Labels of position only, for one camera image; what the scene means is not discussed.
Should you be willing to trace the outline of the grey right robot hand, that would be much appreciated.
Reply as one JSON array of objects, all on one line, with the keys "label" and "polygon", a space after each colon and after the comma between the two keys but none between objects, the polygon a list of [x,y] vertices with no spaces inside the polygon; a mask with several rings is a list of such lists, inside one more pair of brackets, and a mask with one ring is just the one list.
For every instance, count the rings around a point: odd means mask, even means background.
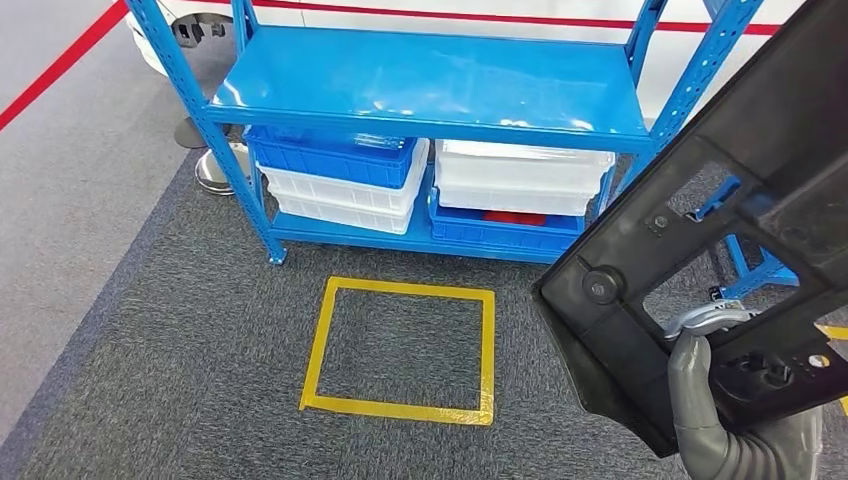
[{"label": "grey right robot hand", "polygon": [[743,434],[721,425],[709,386],[707,336],[740,325],[757,310],[718,300],[674,317],[664,327],[675,346],[668,379],[681,461],[693,479],[816,479],[822,452],[820,406],[763,423]]}]

